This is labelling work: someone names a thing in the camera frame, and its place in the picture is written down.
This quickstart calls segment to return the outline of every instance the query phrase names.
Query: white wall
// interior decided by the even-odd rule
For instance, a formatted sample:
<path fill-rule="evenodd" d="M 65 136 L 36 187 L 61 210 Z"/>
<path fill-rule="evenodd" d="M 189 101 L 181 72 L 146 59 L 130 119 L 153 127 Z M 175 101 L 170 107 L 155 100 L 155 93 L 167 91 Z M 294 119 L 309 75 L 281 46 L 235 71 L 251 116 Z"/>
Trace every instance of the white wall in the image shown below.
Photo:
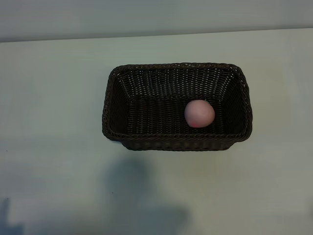
<path fill-rule="evenodd" d="M 311 0 L 2 0 L 0 40 L 313 26 Z"/>

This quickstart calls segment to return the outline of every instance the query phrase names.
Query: ball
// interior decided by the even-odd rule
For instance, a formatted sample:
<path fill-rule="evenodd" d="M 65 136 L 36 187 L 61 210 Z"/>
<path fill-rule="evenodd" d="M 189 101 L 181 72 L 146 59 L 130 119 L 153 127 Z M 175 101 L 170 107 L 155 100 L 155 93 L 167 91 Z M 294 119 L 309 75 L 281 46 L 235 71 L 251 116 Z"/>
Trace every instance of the ball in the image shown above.
<path fill-rule="evenodd" d="M 190 101 L 185 108 L 187 124 L 193 128 L 202 128 L 210 125 L 215 118 L 213 107 L 205 100 Z"/>

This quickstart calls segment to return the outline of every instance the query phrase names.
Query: table surface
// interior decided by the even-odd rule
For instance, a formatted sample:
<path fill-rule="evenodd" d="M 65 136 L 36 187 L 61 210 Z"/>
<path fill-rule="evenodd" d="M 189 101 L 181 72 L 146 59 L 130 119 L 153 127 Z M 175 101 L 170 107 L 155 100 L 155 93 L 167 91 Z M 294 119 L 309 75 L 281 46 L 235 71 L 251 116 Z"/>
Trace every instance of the table surface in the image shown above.
<path fill-rule="evenodd" d="M 312 61 L 313 29 L 0 44 L 0 231 L 312 235 Z M 176 62 L 242 68 L 247 141 L 134 152 L 103 136 L 111 70 Z"/>

